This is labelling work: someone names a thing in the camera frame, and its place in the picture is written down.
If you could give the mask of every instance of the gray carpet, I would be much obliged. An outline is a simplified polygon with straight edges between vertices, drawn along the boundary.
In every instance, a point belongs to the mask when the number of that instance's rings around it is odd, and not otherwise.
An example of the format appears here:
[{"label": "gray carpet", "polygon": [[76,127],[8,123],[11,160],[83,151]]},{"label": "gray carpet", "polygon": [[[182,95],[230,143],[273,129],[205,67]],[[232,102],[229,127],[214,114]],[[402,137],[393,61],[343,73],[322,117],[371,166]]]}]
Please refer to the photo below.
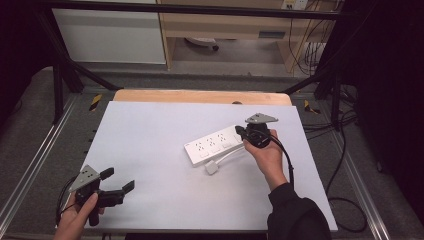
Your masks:
[{"label": "gray carpet", "polygon": [[[205,76],[169,76],[142,75],[140,76],[142,80],[140,80],[137,75],[132,74],[105,74],[105,78],[111,80],[111,82],[120,83],[126,88],[272,92],[275,89],[284,89],[292,84],[290,79],[281,83],[281,79],[273,80],[270,78],[262,78],[264,81],[258,81],[258,78],[249,79],[248,77],[213,79]],[[23,108],[13,115],[1,130],[0,159],[2,161],[1,176],[3,181],[0,182],[0,203],[2,205],[18,183],[20,176],[24,173],[51,126],[50,123],[53,119],[52,89],[51,75],[45,72],[38,74],[23,97]],[[93,130],[97,129],[107,102],[113,98],[113,93],[104,94],[96,111],[89,112],[88,108],[94,95],[94,93],[84,93],[79,96],[68,123],[18,210],[7,231],[8,233],[54,233],[54,209],[58,194],[63,184],[80,169],[85,158],[84,151],[89,150],[90,147],[89,139],[95,136]],[[303,100],[293,100],[293,104],[298,106],[303,123],[325,122],[322,114],[305,112]],[[346,136],[348,149],[355,159],[355,164],[360,170],[391,236],[398,239],[424,239],[422,225],[405,202],[392,177],[377,172],[374,158],[368,149],[360,127],[353,124],[346,127]],[[334,140],[330,134],[324,134],[310,140],[309,143],[321,179],[326,186],[339,159]],[[330,195],[357,201],[343,168],[333,183]],[[352,228],[361,225],[362,220],[359,213],[351,206],[335,204],[333,211],[337,221]],[[367,228],[363,233],[349,233],[340,230],[334,233],[333,237],[364,239],[373,238],[373,235]]]}]

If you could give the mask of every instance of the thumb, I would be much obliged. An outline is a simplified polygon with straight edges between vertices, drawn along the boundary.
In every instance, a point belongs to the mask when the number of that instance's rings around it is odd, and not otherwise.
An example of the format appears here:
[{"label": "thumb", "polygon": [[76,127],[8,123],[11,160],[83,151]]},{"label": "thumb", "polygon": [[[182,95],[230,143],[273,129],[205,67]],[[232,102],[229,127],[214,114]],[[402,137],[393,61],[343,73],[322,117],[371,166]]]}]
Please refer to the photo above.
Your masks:
[{"label": "thumb", "polygon": [[98,198],[99,198],[99,195],[97,195],[97,193],[93,193],[90,196],[90,198],[87,200],[87,202],[84,203],[81,210],[79,211],[79,213],[76,217],[77,221],[85,224],[85,222],[87,221],[88,215],[96,207],[96,203],[97,203]]}]

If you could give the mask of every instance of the white panel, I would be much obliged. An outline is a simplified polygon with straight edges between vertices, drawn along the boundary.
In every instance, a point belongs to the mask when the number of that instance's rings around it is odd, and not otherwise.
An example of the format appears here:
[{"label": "white panel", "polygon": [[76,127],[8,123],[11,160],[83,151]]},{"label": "white panel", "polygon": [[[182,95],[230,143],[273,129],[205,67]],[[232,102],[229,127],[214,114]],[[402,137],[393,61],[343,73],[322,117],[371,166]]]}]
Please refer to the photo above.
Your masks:
[{"label": "white panel", "polygon": [[[155,3],[154,0],[113,2]],[[62,9],[54,9],[53,13],[75,61],[165,64],[156,13]]]},{"label": "white panel", "polygon": [[[269,188],[247,151],[234,153],[210,176],[193,168],[184,144],[261,112],[278,131],[294,167],[295,190],[314,200],[331,230],[330,210],[295,107],[232,104],[110,102],[84,164],[115,174],[101,183],[120,189],[135,180],[124,204],[106,209],[99,231],[267,229]],[[284,161],[288,176],[287,163]]]}]

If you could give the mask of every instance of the person's right hand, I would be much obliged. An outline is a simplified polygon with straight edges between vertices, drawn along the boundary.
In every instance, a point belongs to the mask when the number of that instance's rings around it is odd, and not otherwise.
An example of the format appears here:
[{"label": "person's right hand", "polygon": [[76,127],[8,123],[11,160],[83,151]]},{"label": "person's right hand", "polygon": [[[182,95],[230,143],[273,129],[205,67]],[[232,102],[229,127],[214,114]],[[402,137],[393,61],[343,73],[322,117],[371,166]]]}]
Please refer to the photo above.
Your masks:
[{"label": "person's right hand", "polygon": [[[278,138],[277,131],[270,129],[271,135]],[[281,184],[287,183],[283,173],[283,153],[281,148],[271,141],[264,148],[257,148],[246,139],[243,140],[246,150],[253,155],[259,169],[265,175],[270,190],[274,190]]]}]

